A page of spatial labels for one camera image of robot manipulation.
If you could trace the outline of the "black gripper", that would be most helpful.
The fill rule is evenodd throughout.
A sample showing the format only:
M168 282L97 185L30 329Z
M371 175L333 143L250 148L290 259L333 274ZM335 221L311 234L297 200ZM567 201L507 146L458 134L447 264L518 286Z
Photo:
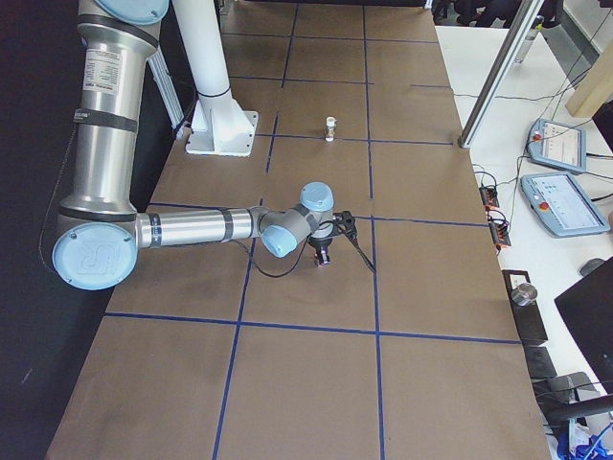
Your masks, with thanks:
M331 259L329 256L329 246L333 242L333 237L309 237L307 242L315 251L315 263L318 266L329 265L331 263Z

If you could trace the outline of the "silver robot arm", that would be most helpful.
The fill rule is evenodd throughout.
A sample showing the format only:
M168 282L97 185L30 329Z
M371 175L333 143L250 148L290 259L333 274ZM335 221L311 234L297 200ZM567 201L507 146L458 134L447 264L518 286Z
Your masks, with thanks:
M174 12L195 82L189 153L246 157L259 116L234 99L211 1L82 1L85 42L72 193L58 206L53 267L85 290L118 285L142 248L260 239L275 257L315 251L329 262L334 198L322 182L306 184L284 212L262 206L178 213L140 213L129 199L144 76L159 49L163 18Z

